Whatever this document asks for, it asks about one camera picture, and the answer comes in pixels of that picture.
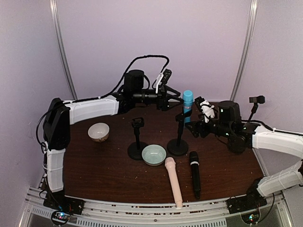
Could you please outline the black microphone stand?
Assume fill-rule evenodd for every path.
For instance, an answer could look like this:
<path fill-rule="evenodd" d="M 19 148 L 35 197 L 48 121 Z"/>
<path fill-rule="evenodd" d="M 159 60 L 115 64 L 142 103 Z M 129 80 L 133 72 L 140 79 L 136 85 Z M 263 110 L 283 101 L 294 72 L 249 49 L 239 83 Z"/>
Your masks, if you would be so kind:
<path fill-rule="evenodd" d="M 184 113 L 181 112 L 175 116 L 175 121 L 178 122 L 178 136 L 176 139 L 171 139 L 167 143 L 167 151 L 174 156 L 183 156 L 188 152 L 188 143 L 182 139 L 182 134 L 185 125 L 185 118 L 190 117 L 192 110 Z"/>
<path fill-rule="evenodd" d="M 253 107 L 251 109 L 251 113 L 250 113 L 250 116 L 248 118 L 248 121 L 250 121 L 252 119 L 253 115 L 256 113 L 256 111 L 258 109 L 258 105 L 259 104 L 264 104 L 265 101 L 266 100 L 265 100 L 265 97 L 263 95 L 249 97 L 249 102 L 253 103 Z"/>
<path fill-rule="evenodd" d="M 142 117 L 134 118 L 131 125 L 134 130 L 135 142 L 129 145 L 127 153 L 133 160 L 142 160 L 142 150 L 148 146 L 147 143 L 140 141 L 140 128 L 144 126 L 144 119 Z"/>

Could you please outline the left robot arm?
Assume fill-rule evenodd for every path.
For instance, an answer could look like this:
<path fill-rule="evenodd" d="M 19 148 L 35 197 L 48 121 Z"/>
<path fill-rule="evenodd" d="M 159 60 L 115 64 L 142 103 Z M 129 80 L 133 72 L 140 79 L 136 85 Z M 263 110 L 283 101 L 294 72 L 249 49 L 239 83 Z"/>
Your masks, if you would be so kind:
<path fill-rule="evenodd" d="M 166 69 L 156 79 L 154 89 L 144 89 L 144 71 L 130 70 L 123 75 L 124 84 L 117 91 L 104 97 L 63 101 L 55 98 L 51 101 L 44 117 L 43 139 L 44 170 L 47 176 L 47 196 L 62 206 L 66 203 L 63 185 L 64 153 L 71 141 L 70 126 L 91 118 L 124 114 L 135 108 L 136 104 L 155 104 L 158 110 L 167 111 L 173 106 L 184 103 L 181 93 L 167 86 L 172 72 Z"/>

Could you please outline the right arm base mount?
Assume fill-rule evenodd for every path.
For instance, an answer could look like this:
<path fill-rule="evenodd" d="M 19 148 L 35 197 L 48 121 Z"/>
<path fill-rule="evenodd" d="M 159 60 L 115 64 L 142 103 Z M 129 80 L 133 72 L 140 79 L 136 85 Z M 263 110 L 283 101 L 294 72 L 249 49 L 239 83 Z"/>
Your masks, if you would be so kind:
<path fill-rule="evenodd" d="M 230 197 L 226 203 L 230 214 L 239 213 L 245 224 L 255 225 L 261 220 L 260 208 L 267 205 L 267 200 L 255 195 L 244 195 Z"/>

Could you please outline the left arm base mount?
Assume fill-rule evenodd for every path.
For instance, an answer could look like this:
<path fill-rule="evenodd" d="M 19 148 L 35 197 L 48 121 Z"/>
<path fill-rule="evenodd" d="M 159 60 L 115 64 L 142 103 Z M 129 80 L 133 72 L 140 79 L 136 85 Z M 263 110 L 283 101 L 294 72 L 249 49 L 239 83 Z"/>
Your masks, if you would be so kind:
<path fill-rule="evenodd" d="M 54 210 L 50 215 L 52 223 L 56 226 L 63 226 L 71 220 L 73 215 L 82 214 L 84 203 L 84 200 L 70 197 L 64 197 L 62 201 L 59 201 L 48 193 L 43 205 Z"/>

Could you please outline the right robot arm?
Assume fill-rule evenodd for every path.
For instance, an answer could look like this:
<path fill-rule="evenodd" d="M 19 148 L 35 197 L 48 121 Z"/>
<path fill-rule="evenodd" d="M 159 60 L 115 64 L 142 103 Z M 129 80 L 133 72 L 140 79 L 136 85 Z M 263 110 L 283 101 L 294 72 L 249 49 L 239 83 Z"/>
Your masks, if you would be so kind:
<path fill-rule="evenodd" d="M 246 148 L 256 148 L 303 158 L 302 133 L 277 130 L 258 120 L 243 120 L 239 104 L 233 101 L 221 101 L 215 109 L 207 100 L 198 97 L 195 104 L 201 113 L 199 120 L 185 124 L 195 138 L 205 138 L 209 134 L 225 137 L 228 149 L 235 154 L 243 153 Z M 247 194 L 266 197 L 302 184 L 303 162 L 300 160 L 274 175 L 256 179 Z"/>

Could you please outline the black microphone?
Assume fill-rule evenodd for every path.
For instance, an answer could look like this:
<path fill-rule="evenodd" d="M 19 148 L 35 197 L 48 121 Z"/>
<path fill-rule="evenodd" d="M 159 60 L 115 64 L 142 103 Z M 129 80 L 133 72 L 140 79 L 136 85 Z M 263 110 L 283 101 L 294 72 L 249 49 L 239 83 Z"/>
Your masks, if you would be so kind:
<path fill-rule="evenodd" d="M 189 163 L 192 173 L 194 196 L 197 200 L 199 200 L 201 196 L 201 182 L 199 173 L 199 158 L 198 153 L 196 151 L 192 151 L 189 153 Z"/>

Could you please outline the blue toy microphone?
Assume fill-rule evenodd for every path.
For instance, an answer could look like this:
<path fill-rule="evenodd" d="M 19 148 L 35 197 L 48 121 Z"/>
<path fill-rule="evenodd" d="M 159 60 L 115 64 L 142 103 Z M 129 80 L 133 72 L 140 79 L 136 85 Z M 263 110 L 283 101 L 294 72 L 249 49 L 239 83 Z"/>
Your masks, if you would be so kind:
<path fill-rule="evenodd" d="M 192 104 L 194 102 L 194 94 L 191 90 L 185 90 L 183 92 L 183 112 L 187 113 L 192 110 Z"/>

